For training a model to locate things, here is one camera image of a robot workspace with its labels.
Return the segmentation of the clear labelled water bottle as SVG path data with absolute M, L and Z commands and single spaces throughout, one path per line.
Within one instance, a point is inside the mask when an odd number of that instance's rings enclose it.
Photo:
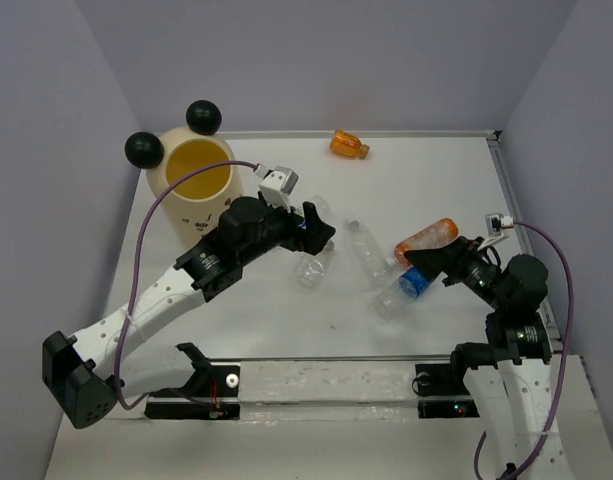
M 307 201 L 310 201 L 310 202 L 314 203 L 316 205 L 316 207 L 317 207 L 317 210 L 319 212 L 320 217 L 326 223 L 328 223 L 328 224 L 333 226 L 333 223 L 332 223 L 332 213 L 331 213 L 330 207 L 329 207 L 328 203 L 321 196 L 312 197 L 311 199 L 309 199 Z M 303 231 L 303 240 L 304 240 L 304 237 L 308 233 L 304 229 L 305 223 L 304 223 L 304 218 L 303 218 L 303 207 L 302 207 L 302 205 L 297 209 L 297 212 L 302 217 L 302 224 L 300 225 L 300 228 Z

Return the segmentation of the small orange juice bottle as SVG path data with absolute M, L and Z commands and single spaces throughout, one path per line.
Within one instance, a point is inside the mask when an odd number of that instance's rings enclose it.
M 329 148 L 337 155 L 361 160 L 366 159 L 370 152 L 367 144 L 364 144 L 357 136 L 343 130 L 334 132 Z

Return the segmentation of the clear plastic bottle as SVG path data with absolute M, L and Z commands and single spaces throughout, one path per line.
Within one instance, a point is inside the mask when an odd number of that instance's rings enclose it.
M 293 280 L 305 290 L 315 290 L 326 277 L 335 255 L 333 252 L 323 252 L 316 256 L 302 255 L 296 265 Z

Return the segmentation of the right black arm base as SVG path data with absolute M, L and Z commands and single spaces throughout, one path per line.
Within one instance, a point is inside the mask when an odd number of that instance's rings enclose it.
M 411 388 L 418 399 L 420 419 L 479 417 L 470 393 L 448 363 L 416 364 Z

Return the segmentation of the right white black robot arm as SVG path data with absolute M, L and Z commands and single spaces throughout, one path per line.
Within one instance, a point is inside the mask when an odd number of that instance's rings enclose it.
M 492 447 L 497 478 L 571 479 L 556 421 L 561 386 L 551 382 L 552 348 L 539 314 L 548 270 L 527 254 L 495 265 L 482 243 L 459 237 L 405 254 L 425 280 L 462 284 L 492 309 L 485 342 L 457 345 L 446 379 L 472 397 L 484 426 L 476 449 Z

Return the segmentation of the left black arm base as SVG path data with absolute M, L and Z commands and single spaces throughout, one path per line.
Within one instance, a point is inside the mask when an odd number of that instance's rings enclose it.
M 177 349 L 191 361 L 192 375 L 182 387 L 151 394 L 144 414 L 151 420 L 238 420 L 241 364 L 211 362 L 194 344 Z

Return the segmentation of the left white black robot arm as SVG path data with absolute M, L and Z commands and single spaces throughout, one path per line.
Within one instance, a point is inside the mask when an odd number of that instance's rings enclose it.
M 48 336 L 42 344 L 44 384 L 76 429 L 94 425 L 120 400 L 160 390 L 201 392 L 212 380 L 212 365 L 194 344 L 167 347 L 152 358 L 135 358 L 133 352 L 232 287 L 245 266 L 267 252 L 282 247 L 317 255 L 335 232 L 311 202 L 296 210 L 261 198 L 234 200 L 217 227 L 140 296 L 70 336 Z

